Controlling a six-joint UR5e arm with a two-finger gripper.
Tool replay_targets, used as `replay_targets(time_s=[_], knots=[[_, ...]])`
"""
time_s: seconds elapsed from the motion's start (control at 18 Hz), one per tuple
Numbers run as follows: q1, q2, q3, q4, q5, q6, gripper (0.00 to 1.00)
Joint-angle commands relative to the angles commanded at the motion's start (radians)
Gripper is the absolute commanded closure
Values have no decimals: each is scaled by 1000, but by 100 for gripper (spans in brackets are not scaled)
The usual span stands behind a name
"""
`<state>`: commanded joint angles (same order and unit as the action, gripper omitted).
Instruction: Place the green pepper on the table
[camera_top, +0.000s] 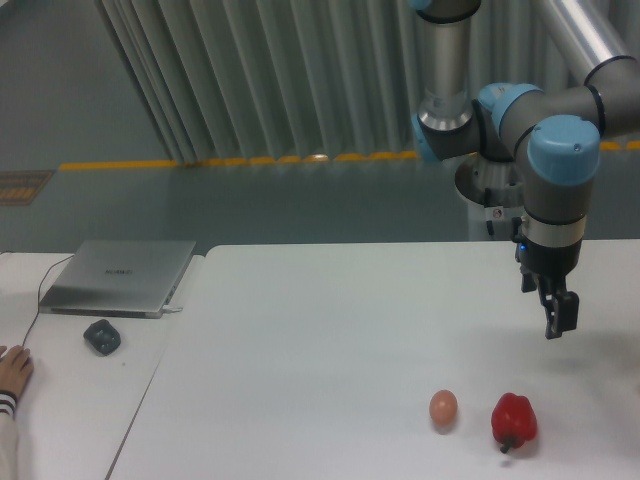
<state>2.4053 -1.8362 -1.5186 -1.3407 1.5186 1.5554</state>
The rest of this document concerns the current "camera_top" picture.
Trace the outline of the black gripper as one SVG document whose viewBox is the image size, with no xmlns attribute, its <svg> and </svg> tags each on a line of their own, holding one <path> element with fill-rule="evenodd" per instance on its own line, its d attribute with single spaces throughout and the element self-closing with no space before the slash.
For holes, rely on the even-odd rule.
<svg viewBox="0 0 640 480">
<path fill-rule="evenodd" d="M 563 247 L 547 247 L 534 243 L 524 235 L 512 237 L 516 244 L 515 259 L 520 265 L 521 291 L 534 292 L 538 285 L 539 300 L 546 315 L 545 338 L 560 338 L 577 328 L 579 296 L 566 288 L 566 277 L 577 266 L 582 241 Z"/>
</svg>

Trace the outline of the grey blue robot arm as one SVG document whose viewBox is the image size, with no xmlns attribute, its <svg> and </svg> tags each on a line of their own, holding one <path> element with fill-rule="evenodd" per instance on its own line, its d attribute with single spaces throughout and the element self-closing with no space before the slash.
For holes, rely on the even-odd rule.
<svg viewBox="0 0 640 480">
<path fill-rule="evenodd" d="M 538 1 L 534 7 L 578 86 L 557 94 L 526 83 L 494 83 L 467 93 L 470 27 L 476 1 L 414 1 L 435 66 L 412 126 L 420 156 L 466 162 L 458 191 L 486 209 L 511 210 L 521 288 L 536 292 L 545 335 L 577 326 L 579 298 L 566 278 L 584 237 L 600 145 L 639 128 L 639 63 L 590 1 Z"/>
</svg>

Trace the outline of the white striped sleeve forearm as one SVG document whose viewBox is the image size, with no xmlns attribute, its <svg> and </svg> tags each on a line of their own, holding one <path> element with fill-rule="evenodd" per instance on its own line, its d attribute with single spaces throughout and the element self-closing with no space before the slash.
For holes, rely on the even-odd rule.
<svg viewBox="0 0 640 480">
<path fill-rule="evenodd" d="M 17 446 L 18 430 L 14 420 L 16 397 L 8 391 L 1 391 L 1 479 L 18 478 Z"/>
</svg>

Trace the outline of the person's hand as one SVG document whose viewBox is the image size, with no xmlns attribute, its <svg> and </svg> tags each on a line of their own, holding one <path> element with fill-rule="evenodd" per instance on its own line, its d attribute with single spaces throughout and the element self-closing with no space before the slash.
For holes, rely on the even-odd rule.
<svg viewBox="0 0 640 480">
<path fill-rule="evenodd" d="M 17 400 L 22 394 L 34 371 L 31 351 L 20 345 L 1 346 L 0 387 Z"/>
</svg>

